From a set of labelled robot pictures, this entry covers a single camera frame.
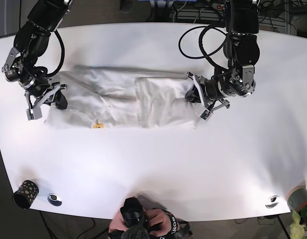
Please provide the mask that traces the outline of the photographer left hand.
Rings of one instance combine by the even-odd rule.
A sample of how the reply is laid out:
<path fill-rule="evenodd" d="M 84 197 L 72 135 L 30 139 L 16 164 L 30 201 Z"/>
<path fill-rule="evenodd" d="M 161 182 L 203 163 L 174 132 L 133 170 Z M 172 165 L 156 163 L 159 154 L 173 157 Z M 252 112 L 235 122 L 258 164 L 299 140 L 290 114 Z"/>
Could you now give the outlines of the photographer left hand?
<path fill-rule="evenodd" d="M 155 231 L 150 231 L 150 235 L 161 237 L 167 235 L 171 231 L 170 217 L 161 209 L 147 210 L 146 215 L 148 218 L 149 227 L 159 225 Z"/>

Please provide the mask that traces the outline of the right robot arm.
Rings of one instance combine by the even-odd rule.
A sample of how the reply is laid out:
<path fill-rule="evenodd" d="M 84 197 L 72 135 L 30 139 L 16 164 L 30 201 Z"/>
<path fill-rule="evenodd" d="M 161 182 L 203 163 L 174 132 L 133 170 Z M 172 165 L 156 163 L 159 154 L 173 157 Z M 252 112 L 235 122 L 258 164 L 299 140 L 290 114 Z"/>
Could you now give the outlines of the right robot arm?
<path fill-rule="evenodd" d="M 31 97 L 36 98 L 35 105 L 29 105 L 30 110 L 52 103 L 60 110 L 67 108 L 67 100 L 61 92 L 65 85 L 49 81 L 64 63 L 65 47 L 57 27 L 72 4 L 71 0 L 39 0 L 29 13 L 25 25 L 17 32 L 13 48 L 2 67 L 6 80 L 18 82 L 25 90 L 28 101 Z M 47 50 L 53 33 L 60 43 L 61 57 L 57 68 L 49 73 L 46 67 L 36 66 L 36 63 Z"/>

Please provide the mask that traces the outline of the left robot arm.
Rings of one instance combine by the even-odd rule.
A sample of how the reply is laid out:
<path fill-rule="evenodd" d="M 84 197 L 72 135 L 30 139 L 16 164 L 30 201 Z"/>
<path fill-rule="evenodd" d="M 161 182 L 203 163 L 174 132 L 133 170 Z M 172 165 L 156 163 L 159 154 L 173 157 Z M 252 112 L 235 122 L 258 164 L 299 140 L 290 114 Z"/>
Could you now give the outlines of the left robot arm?
<path fill-rule="evenodd" d="M 194 85 L 185 95 L 190 103 L 202 104 L 205 113 L 216 110 L 216 102 L 220 107 L 230 107 L 228 97 L 251 95 L 256 86 L 254 80 L 255 65 L 260 58 L 257 44 L 259 32 L 257 0 L 227 0 L 225 2 L 225 39 L 213 52 L 207 53 L 203 46 L 203 38 L 210 30 L 216 30 L 214 24 L 201 26 L 198 46 L 202 59 L 206 59 L 214 67 L 211 79 L 187 73 Z"/>

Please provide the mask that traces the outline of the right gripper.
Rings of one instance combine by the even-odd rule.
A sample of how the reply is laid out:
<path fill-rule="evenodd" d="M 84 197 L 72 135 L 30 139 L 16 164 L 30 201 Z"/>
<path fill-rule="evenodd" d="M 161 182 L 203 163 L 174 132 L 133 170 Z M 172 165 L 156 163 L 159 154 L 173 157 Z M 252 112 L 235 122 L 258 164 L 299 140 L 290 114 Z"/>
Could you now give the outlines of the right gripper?
<path fill-rule="evenodd" d="M 42 104 L 50 106 L 52 103 L 55 103 L 59 110 L 67 109 L 67 100 L 61 92 L 66 88 L 67 85 L 60 82 L 31 86 L 25 90 L 28 109 L 39 108 Z"/>

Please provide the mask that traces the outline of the photographer right hand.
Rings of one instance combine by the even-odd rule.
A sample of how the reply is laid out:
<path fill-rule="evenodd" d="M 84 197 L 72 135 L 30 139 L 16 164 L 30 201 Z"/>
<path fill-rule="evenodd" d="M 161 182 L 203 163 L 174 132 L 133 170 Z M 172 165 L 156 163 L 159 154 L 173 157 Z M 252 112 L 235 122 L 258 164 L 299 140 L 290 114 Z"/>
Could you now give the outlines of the photographer right hand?
<path fill-rule="evenodd" d="M 126 230 L 126 225 L 124 223 L 123 216 L 120 211 L 116 213 L 114 218 L 109 224 L 109 232 L 114 232 L 114 231 L 125 231 Z"/>

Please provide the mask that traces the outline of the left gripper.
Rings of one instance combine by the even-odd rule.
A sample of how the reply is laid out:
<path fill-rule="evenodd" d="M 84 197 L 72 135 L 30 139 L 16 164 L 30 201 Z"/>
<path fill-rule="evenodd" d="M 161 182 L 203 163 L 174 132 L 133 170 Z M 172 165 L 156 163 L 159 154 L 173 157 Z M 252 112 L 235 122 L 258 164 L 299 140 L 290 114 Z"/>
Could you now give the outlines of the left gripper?
<path fill-rule="evenodd" d="M 185 99 L 188 102 L 202 104 L 205 109 L 213 112 L 220 108 L 230 108 L 229 101 L 225 99 L 226 96 L 220 93 L 214 79 L 208 80 L 191 72 L 187 72 L 186 77 L 194 83 L 185 94 Z"/>

